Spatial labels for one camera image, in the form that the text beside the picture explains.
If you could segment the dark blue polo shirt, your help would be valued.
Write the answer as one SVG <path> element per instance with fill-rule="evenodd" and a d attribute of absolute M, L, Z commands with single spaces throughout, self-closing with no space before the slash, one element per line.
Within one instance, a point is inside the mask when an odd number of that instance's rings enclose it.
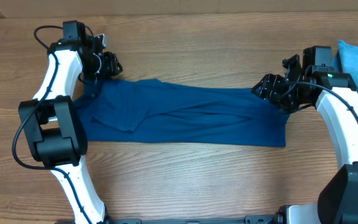
<path fill-rule="evenodd" d="M 249 88 L 108 80 L 75 108 L 90 141 L 286 145 L 288 116 Z"/>

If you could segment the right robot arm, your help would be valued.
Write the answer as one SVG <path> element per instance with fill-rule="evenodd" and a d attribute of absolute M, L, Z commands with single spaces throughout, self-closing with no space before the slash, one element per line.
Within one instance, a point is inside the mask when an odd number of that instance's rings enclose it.
<path fill-rule="evenodd" d="M 338 172 L 316 202 L 284 205 L 273 215 L 246 223 L 358 223 L 358 94 L 351 75 L 333 66 L 332 49 L 315 45 L 284 59 L 284 76 L 266 74 L 252 93 L 291 114 L 314 106 L 336 153 Z"/>

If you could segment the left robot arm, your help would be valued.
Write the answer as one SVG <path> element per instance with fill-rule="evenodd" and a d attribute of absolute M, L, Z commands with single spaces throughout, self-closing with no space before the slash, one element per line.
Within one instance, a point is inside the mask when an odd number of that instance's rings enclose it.
<path fill-rule="evenodd" d="M 49 170 L 60 183 L 74 213 L 74 223 L 112 223 L 86 165 L 88 140 L 76 113 L 76 82 L 91 86 L 122 72 L 115 54 L 107 52 L 104 34 L 94 35 L 79 21 L 65 21 L 63 37 L 46 46 L 48 69 L 38 92 L 18 107 L 21 124 L 12 142 L 12 155 L 22 167 L 34 170 L 17 155 L 25 134 L 40 170 Z"/>

